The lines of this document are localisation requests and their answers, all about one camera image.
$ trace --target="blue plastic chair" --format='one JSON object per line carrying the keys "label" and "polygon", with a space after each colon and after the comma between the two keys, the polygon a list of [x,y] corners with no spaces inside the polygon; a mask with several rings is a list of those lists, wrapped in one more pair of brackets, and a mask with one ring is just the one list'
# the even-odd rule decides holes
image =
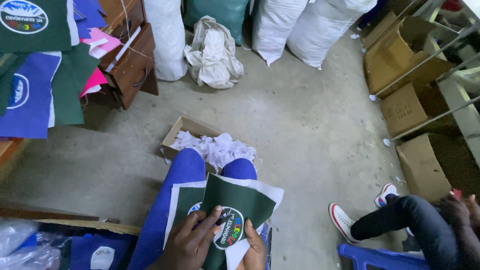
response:
{"label": "blue plastic chair", "polygon": [[339,244],[336,251],[339,256],[352,259],[354,270],[367,270],[367,264],[385,270],[430,270],[425,259],[405,253],[348,244]]}

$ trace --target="green sack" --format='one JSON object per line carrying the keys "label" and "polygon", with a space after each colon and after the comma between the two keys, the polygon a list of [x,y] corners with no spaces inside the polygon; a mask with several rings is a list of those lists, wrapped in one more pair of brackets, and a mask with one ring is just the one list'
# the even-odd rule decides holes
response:
{"label": "green sack", "polygon": [[249,0],[186,0],[183,23],[194,27],[203,16],[210,16],[230,30],[235,43],[241,45],[241,29]]}

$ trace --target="blue trousers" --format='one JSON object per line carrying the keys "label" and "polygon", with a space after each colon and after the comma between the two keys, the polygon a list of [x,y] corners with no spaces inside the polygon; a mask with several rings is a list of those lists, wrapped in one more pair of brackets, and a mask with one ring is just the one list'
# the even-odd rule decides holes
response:
{"label": "blue trousers", "polygon": [[[204,181],[205,174],[205,162],[195,150],[185,148],[175,156],[138,236],[128,270],[143,270],[162,255],[173,184]],[[255,168],[247,159],[230,162],[220,175],[257,180]]]}

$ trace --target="shoe sole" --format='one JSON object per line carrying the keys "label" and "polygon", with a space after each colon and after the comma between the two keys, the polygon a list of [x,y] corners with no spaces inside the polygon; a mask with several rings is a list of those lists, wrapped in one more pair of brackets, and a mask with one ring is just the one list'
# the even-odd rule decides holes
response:
{"label": "shoe sole", "polygon": [[338,229],[338,231],[343,235],[343,238],[345,238],[345,240],[349,243],[349,244],[356,244],[357,242],[353,242],[353,241],[350,241],[350,239],[347,237],[347,235],[345,234],[345,232],[343,231],[343,229],[340,227],[340,225],[338,225],[338,222],[336,221],[336,218],[335,216],[333,216],[333,207],[336,205],[336,203],[331,203],[329,206],[328,206],[328,214],[330,215],[330,218],[332,219],[332,222],[333,224],[335,225],[335,227]]}
{"label": "shoe sole", "polygon": [[378,207],[378,208],[382,208],[380,206],[380,203],[378,202],[378,199],[380,198],[380,196],[387,190],[387,188],[390,186],[390,185],[393,185],[393,184],[386,184],[383,186],[382,188],[382,191],[380,192],[380,194],[375,198],[375,200],[373,200],[375,202],[375,205]]}

